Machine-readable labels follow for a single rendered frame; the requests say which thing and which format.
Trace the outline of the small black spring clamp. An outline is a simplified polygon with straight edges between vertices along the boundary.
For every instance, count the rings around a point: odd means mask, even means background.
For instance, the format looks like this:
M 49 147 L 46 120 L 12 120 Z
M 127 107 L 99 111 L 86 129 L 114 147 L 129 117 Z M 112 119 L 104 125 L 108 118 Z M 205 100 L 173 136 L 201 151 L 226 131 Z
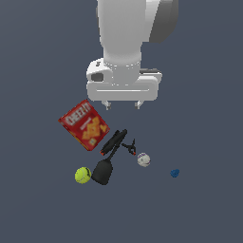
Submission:
M 125 143 L 122 144 L 123 147 L 127 148 L 128 149 L 128 152 L 132 155 L 136 155 L 136 146 L 135 146 L 135 143 L 132 142 L 131 145 L 127 145 Z

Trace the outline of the black spatula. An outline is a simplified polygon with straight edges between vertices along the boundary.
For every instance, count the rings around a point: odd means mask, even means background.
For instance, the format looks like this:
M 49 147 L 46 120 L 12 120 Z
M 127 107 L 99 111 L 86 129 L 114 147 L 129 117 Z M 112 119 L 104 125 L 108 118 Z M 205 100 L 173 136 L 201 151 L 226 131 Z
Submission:
M 120 144 L 123 141 L 126 134 L 127 134 L 126 129 L 123 129 L 120 132 L 121 141 L 119 142 L 118 147 L 115 149 L 115 152 L 114 153 L 110 152 L 110 155 L 108 158 L 99 161 L 92 173 L 91 178 L 93 180 L 95 180 L 96 182 L 100 183 L 101 185 L 106 185 L 110 179 L 110 176 L 111 176 L 112 170 L 113 170 L 111 158 L 114 156 L 114 154 L 120 147 Z

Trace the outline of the black clamp with orange tips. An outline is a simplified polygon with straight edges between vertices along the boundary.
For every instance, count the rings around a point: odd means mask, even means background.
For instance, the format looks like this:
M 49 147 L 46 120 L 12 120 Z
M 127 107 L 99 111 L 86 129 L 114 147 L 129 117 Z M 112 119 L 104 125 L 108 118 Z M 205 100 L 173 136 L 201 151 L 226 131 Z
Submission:
M 118 147 L 119 142 L 121 141 L 120 138 L 120 131 L 117 130 L 114 135 L 112 136 L 112 138 L 103 146 L 102 150 L 100 151 L 100 153 L 104 156 L 106 155 L 108 152 L 115 152 L 115 149 Z

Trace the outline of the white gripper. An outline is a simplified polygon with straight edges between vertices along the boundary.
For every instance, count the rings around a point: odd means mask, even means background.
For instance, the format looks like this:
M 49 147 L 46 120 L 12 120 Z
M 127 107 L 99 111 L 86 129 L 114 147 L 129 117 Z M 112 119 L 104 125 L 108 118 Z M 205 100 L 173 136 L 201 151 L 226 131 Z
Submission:
M 106 110 L 111 109 L 109 101 L 137 101 L 135 109 L 140 109 L 144 101 L 157 98 L 162 73 L 141 68 L 140 63 L 117 66 L 101 58 L 90 63 L 86 78 L 88 98 L 101 101 Z

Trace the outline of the yellow tennis ball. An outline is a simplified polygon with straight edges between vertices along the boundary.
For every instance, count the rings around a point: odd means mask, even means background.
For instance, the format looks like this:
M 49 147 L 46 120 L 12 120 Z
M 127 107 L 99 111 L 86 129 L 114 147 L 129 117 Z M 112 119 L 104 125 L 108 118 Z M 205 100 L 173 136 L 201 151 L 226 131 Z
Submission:
M 75 180 L 78 183 L 85 184 L 90 179 L 91 179 L 91 171 L 87 167 L 81 167 L 75 173 Z

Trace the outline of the red Cheez-It cracker box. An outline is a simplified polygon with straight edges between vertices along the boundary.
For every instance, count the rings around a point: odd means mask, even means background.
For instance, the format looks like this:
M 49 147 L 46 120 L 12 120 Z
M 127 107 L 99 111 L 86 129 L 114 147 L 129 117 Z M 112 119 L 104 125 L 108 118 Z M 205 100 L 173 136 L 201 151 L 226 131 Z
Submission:
M 88 100 L 78 103 L 58 122 L 87 151 L 92 151 L 110 130 Z

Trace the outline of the white purple-marked ball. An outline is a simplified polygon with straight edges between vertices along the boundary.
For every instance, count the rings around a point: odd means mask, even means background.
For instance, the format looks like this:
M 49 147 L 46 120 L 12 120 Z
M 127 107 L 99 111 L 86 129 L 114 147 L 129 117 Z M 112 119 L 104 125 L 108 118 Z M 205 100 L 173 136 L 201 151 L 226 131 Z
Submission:
M 138 155 L 138 164 L 147 167 L 150 164 L 150 157 L 146 153 L 140 153 Z

